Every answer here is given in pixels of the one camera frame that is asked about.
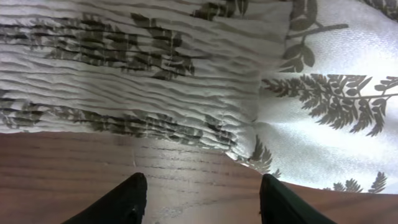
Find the white fern print garment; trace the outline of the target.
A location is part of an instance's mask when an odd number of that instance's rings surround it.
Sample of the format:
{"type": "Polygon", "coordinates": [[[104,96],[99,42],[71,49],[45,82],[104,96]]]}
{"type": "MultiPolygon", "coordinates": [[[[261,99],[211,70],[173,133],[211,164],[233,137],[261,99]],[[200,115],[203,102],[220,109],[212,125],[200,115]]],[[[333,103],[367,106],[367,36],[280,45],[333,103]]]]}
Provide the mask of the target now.
{"type": "Polygon", "coordinates": [[[2,1],[1,132],[214,149],[397,193],[396,1],[2,1]]]}

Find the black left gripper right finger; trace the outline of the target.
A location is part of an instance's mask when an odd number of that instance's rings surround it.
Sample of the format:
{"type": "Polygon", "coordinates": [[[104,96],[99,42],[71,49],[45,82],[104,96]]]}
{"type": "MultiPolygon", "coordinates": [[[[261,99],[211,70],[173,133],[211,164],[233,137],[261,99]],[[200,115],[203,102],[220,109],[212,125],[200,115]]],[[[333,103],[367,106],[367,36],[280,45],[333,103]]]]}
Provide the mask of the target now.
{"type": "Polygon", "coordinates": [[[259,197],[262,224],[336,224],[271,174],[262,176],[259,197]]]}

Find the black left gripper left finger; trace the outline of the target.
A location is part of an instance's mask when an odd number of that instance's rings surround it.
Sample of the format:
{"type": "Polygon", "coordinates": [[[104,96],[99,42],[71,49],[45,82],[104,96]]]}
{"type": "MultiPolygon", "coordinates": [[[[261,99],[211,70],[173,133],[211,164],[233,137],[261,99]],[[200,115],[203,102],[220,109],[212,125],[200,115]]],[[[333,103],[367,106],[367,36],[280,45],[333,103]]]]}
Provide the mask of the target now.
{"type": "Polygon", "coordinates": [[[147,179],[136,172],[63,224],[141,224],[147,204],[147,179]]]}

